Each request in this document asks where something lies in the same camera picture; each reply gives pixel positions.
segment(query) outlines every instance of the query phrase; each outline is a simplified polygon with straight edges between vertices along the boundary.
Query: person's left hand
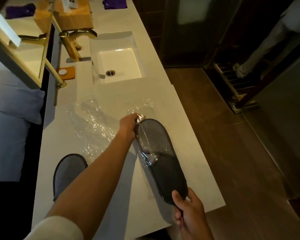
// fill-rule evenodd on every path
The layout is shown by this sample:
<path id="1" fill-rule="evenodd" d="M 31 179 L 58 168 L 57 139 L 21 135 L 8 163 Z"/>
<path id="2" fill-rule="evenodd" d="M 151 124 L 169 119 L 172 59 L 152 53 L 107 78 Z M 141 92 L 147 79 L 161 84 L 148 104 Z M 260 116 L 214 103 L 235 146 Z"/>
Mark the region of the person's left hand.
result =
<path id="1" fill-rule="evenodd" d="M 134 127 L 136 125 L 136 118 L 138 117 L 137 113 L 132 113 L 127 116 L 124 116 L 120 120 L 120 127 L 118 134 L 124 136 L 128 142 L 132 143 L 135 138 Z"/>

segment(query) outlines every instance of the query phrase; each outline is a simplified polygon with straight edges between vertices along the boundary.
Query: sink basin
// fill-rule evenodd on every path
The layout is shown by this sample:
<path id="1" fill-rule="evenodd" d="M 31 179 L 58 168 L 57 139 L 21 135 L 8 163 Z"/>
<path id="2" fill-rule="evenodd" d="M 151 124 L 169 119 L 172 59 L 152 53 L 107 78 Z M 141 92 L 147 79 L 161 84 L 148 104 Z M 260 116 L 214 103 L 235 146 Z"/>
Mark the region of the sink basin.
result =
<path id="1" fill-rule="evenodd" d="M 112 83 L 146 76 L 131 31 L 98 34 L 95 40 L 90 40 L 90 50 L 95 82 Z"/>

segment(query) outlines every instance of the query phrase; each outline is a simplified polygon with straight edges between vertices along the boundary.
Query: hand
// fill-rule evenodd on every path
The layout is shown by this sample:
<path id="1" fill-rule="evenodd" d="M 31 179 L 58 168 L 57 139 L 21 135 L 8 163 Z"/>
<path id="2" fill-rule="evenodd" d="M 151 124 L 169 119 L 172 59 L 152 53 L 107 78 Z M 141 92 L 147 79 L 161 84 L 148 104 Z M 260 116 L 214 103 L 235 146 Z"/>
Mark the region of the hand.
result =
<path id="1" fill-rule="evenodd" d="M 173 202 L 183 211 L 173 206 L 172 218 L 179 226 L 183 240 L 213 240 L 213 235 L 208 226 L 204 213 L 204 205 L 191 188 L 188 188 L 188 200 L 183 200 L 180 194 L 172 191 Z"/>
<path id="2" fill-rule="evenodd" d="M 129 143 L 135 139 L 134 127 L 136 125 L 136 118 L 138 117 L 137 113 L 132 113 L 127 116 L 124 116 L 120 120 L 120 127 L 118 134 L 122 135 Z"/>

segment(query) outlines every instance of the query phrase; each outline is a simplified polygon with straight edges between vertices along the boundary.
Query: brown tile floor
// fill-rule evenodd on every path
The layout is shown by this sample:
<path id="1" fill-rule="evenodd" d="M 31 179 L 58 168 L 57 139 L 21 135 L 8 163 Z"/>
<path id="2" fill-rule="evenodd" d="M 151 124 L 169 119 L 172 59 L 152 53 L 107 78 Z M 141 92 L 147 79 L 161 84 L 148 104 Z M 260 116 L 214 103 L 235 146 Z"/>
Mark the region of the brown tile floor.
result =
<path id="1" fill-rule="evenodd" d="M 244 117 L 230 111 L 201 68 L 166 73 L 226 203 L 207 213 L 215 239 L 300 239 L 284 180 Z"/>

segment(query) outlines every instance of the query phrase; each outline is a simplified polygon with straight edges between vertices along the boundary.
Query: forearm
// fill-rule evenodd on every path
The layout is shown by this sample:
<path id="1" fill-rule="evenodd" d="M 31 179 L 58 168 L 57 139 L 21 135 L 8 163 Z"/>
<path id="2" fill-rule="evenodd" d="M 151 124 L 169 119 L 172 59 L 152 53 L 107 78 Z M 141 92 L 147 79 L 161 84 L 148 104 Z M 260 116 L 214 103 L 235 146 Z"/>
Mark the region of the forearm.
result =
<path id="1" fill-rule="evenodd" d="M 47 217 L 63 216 L 73 221 L 85 240 L 96 233 L 118 184 L 131 146 L 123 133 L 60 194 Z"/>

